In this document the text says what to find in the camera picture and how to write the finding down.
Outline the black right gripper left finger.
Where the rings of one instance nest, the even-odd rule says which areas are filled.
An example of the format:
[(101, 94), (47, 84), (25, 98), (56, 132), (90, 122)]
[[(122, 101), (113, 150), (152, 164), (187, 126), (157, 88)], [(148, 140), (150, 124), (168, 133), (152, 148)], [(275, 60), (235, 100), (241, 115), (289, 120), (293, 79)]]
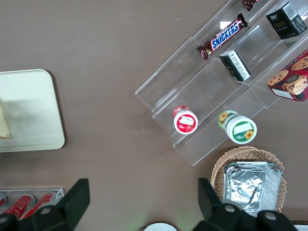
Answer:
[(30, 217), (17, 220), (13, 214), (0, 216), (2, 231), (73, 231), (90, 204), (88, 179), (79, 179), (56, 204), (38, 209)]

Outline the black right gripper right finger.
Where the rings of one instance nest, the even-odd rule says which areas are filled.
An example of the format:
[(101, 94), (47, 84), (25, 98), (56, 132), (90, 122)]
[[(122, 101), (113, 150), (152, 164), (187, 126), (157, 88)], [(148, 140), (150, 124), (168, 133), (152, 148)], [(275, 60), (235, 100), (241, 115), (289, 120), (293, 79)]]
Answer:
[(204, 220), (194, 231), (295, 231), (293, 223), (283, 214), (263, 210), (257, 216), (237, 206), (222, 203), (207, 178), (198, 179), (198, 204)]

